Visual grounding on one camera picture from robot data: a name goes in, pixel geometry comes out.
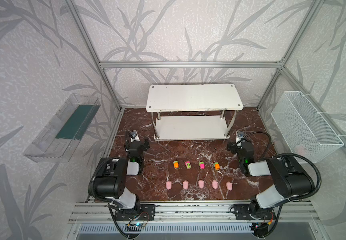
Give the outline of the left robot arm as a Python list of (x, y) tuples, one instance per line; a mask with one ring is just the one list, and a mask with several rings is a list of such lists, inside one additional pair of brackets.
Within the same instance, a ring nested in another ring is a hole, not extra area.
[(126, 188), (128, 176), (141, 175), (145, 166), (144, 152), (150, 148), (149, 139), (143, 142), (127, 142), (126, 158), (102, 158), (88, 185), (88, 194), (101, 202), (107, 202), (111, 209), (118, 212), (141, 212), (139, 197)]

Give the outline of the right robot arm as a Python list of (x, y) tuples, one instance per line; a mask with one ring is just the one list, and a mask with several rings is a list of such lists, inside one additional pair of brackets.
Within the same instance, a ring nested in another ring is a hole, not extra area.
[(315, 195), (322, 184), (316, 165), (304, 156), (283, 153), (272, 158), (254, 161), (252, 143), (237, 141), (228, 143), (227, 150), (236, 154), (242, 173), (248, 177), (270, 176), (273, 185), (251, 199), (248, 211), (251, 215), (281, 207), (288, 202)]

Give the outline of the pink green toy car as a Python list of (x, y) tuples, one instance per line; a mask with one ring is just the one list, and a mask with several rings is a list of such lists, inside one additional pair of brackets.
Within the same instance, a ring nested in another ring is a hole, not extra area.
[(186, 168), (189, 170), (189, 169), (191, 169), (191, 162), (190, 161), (187, 161), (187, 162), (185, 162), (185, 164), (186, 164)]

